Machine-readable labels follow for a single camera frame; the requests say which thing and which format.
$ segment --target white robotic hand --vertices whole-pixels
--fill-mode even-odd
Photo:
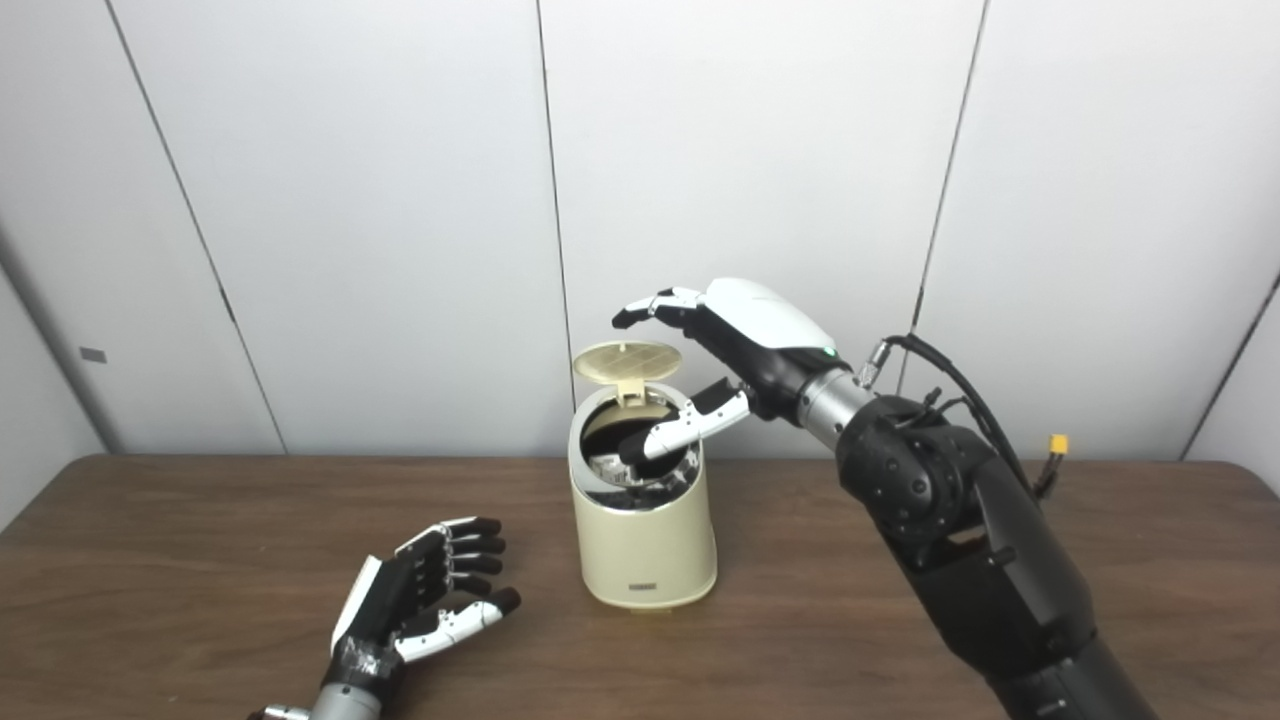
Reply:
[[[492,592],[477,573],[502,571],[502,523],[461,518],[436,523],[396,548],[388,560],[365,559],[330,642],[329,670],[308,711],[271,705],[251,717],[376,720],[396,694],[404,665],[430,657],[520,607],[513,588]],[[433,609],[451,591],[479,600]]]
[[[823,442],[838,434],[836,423],[826,418],[827,409],[822,418],[810,418],[814,413],[806,392],[837,377],[851,378],[852,369],[840,357],[831,336],[778,293],[750,281],[719,278],[707,292],[676,287],[637,300],[614,315],[613,327],[625,329],[649,318],[684,331],[737,374],[742,387],[733,391],[724,382],[703,391],[694,407],[681,410],[678,418],[659,423],[645,437],[625,441],[622,461],[659,457],[724,429],[748,411],[764,420],[785,418],[808,427]],[[869,400],[865,392],[859,400],[863,396]],[[845,409],[836,410],[844,415]]]

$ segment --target silver cylindrical joint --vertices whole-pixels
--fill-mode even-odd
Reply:
[[[856,379],[854,373],[835,368],[810,380],[800,393],[800,424],[832,452],[849,421],[874,398]]]
[[[311,708],[311,720],[378,720],[383,703],[371,693],[346,683],[329,683]]]

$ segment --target fingertip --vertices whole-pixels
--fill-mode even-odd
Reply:
[[[489,594],[484,601],[497,607],[503,616],[515,612],[521,603],[520,593],[516,592],[516,588],[502,588]]]

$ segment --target trash can lid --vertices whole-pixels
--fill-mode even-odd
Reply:
[[[678,368],[678,350],[646,340],[602,342],[573,357],[573,372],[602,386],[660,380]]]

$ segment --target robotic hand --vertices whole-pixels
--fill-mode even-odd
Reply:
[[[895,336],[855,373],[813,320],[741,279],[717,279],[703,293],[662,291],[627,305],[613,327],[648,318],[684,331],[737,374],[751,413],[783,418],[836,455],[841,487],[874,520],[943,642],[1012,720],[1157,720],[1098,637],[1084,578],[1041,514],[1061,456],[1028,483],[991,410],[941,352]],[[934,407],[941,391],[924,402],[873,393],[892,346],[936,365],[964,396]],[[982,436],[947,423],[956,404]],[[678,447],[654,436],[699,427],[687,420],[628,438],[623,459]]]
[[[502,523],[463,518],[436,523],[396,548],[365,559],[333,629],[329,669],[314,707],[270,705],[250,720],[378,720],[399,689],[404,665],[430,657],[520,607],[512,588],[490,592],[476,573],[502,571]],[[449,591],[480,600],[431,610]]]

